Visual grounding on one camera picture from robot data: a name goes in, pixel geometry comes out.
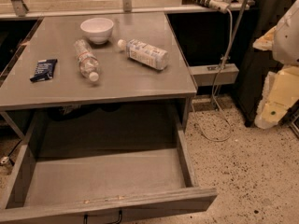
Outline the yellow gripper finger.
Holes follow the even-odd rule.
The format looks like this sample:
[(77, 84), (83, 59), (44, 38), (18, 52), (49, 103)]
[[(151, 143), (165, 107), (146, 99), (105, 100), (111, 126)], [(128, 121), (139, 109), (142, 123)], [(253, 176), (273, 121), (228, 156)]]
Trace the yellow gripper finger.
[(271, 50), (274, 42), (274, 35), (276, 31), (276, 26), (268, 30), (264, 35), (259, 37), (253, 42), (253, 47), (258, 50), (267, 51)]
[(263, 84), (262, 100), (254, 124), (260, 129), (272, 128), (282, 120), (299, 100), (299, 67), (284, 66), (269, 72)]

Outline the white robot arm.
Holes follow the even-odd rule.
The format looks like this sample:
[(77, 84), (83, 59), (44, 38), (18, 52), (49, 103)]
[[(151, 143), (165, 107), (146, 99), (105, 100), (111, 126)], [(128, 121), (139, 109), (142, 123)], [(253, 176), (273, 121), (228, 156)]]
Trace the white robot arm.
[(254, 120), (257, 127), (269, 129), (278, 125), (299, 100), (299, 0), (252, 46), (271, 50), (273, 59), (283, 65), (277, 73), (267, 74)]

